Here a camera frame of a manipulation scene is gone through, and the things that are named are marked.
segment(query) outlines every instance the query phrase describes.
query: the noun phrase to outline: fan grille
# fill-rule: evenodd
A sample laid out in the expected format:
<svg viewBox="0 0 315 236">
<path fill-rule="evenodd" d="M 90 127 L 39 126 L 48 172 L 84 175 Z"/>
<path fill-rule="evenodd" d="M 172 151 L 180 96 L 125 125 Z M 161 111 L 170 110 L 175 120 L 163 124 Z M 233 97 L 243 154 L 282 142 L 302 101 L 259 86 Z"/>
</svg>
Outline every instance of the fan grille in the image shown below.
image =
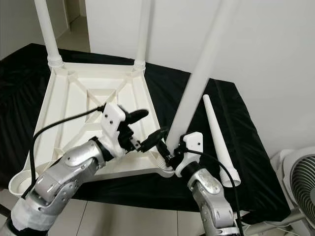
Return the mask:
<svg viewBox="0 0 315 236">
<path fill-rule="evenodd" d="M 292 191 L 305 215 L 315 224 L 315 205 L 311 192 L 315 189 L 315 157 L 310 156 L 297 163 L 292 172 Z"/>
</svg>

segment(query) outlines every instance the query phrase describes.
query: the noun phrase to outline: white wall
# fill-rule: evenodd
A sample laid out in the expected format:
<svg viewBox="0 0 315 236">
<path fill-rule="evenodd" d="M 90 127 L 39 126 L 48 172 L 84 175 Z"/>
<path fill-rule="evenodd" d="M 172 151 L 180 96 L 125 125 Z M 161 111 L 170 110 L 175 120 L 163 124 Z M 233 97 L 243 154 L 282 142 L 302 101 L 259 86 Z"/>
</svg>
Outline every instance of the white wall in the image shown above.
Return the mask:
<svg viewBox="0 0 315 236">
<path fill-rule="evenodd" d="M 55 36 L 68 28 L 63 0 L 47 0 Z M 28 45 L 43 44 L 33 0 L 0 0 L 0 59 Z"/>
<path fill-rule="evenodd" d="M 148 62 L 192 71 L 219 0 L 157 0 Z M 87 1 L 91 51 L 134 58 L 140 0 Z M 213 74 L 236 84 L 269 155 L 314 145 L 315 1 L 242 0 Z"/>
<path fill-rule="evenodd" d="M 87 11 L 85 7 L 85 0 L 79 0 L 79 4 L 80 4 L 80 15 L 86 17 Z"/>
<path fill-rule="evenodd" d="M 80 16 L 79 0 L 65 0 L 65 7 L 70 23 Z"/>
</svg>

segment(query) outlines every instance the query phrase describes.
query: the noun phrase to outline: floor tile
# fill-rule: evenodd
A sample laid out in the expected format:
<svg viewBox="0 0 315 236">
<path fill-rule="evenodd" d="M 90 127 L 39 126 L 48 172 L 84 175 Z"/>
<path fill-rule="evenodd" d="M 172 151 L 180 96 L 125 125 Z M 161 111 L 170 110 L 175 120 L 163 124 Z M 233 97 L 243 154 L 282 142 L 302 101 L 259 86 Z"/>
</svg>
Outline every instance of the floor tile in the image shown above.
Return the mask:
<svg viewBox="0 0 315 236">
<path fill-rule="evenodd" d="M 285 234 L 286 232 L 279 229 L 271 229 L 259 234 L 259 236 L 284 236 Z"/>
<path fill-rule="evenodd" d="M 76 236 L 87 201 L 71 199 L 50 229 L 48 236 Z"/>
<path fill-rule="evenodd" d="M 8 209 L 12 209 L 13 206 L 18 201 L 18 198 L 12 195 L 9 190 L 4 189 L 0 191 L 0 204 L 5 206 Z M 0 227 L 5 223 L 6 217 L 0 215 Z"/>
<path fill-rule="evenodd" d="M 88 202 L 78 236 L 177 236 L 177 212 Z"/>
<path fill-rule="evenodd" d="M 80 52 L 90 52 L 89 33 L 86 17 L 78 17 L 70 24 L 70 30 L 57 39 L 57 46 Z"/>
<path fill-rule="evenodd" d="M 199 236 L 204 233 L 199 212 L 178 211 L 178 236 Z"/>
</svg>

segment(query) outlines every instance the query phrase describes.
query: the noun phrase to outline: doorway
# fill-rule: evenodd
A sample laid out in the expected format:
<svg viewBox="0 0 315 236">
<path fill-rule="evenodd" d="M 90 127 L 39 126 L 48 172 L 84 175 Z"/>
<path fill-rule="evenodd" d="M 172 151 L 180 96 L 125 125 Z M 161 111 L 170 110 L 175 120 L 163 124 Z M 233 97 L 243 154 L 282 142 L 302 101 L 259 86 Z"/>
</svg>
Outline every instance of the doorway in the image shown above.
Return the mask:
<svg viewBox="0 0 315 236">
<path fill-rule="evenodd" d="M 69 30 L 57 39 L 58 48 L 90 52 L 85 0 L 64 0 Z"/>
</svg>

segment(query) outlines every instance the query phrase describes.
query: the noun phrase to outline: tapered white pole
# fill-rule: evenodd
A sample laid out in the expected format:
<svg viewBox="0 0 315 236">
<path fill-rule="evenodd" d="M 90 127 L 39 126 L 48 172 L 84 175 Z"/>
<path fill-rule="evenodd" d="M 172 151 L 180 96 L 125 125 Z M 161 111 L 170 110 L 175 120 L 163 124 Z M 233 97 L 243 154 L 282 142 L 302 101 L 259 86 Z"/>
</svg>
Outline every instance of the tapered white pole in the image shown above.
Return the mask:
<svg viewBox="0 0 315 236">
<path fill-rule="evenodd" d="M 53 31 L 53 27 L 51 25 L 48 7 L 46 0 L 34 0 L 36 11 L 38 15 L 38 20 L 40 24 L 40 28 L 43 34 L 47 54 L 48 54 L 48 65 L 50 67 L 61 67 L 63 66 L 63 59 L 61 58 L 57 43 Z"/>
<path fill-rule="evenodd" d="M 238 186 L 241 184 L 241 179 L 238 175 L 237 170 L 234 168 L 230 154 L 227 151 L 227 147 L 223 135 L 221 133 L 221 129 L 215 111 L 213 110 L 210 97 L 208 95 L 203 95 L 202 98 L 205 104 L 211 135 L 213 143 L 215 145 L 218 161 L 220 161 L 226 167 L 226 169 L 228 170 L 232 177 L 235 186 Z M 228 188 L 232 187 L 231 180 L 229 179 L 227 173 L 222 168 L 220 168 L 220 178 L 221 183 L 223 184 L 224 187 Z"/>
<path fill-rule="evenodd" d="M 223 33 L 230 25 L 238 0 L 220 0 L 219 4 L 197 66 L 189 78 L 167 136 L 166 144 L 171 153 L 177 147 L 180 136 L 187 132 L 201 95 L 208 83 L 209 76 L 212 73 Z"/>
<path fill-rule="evenodd" d="M 134 70 L 144 70 L 146 68 L 145 57 L 149 33 L 151 3 L 152 0 L 142 0 L 138 49 L 133 65 Z"/>
</svg>

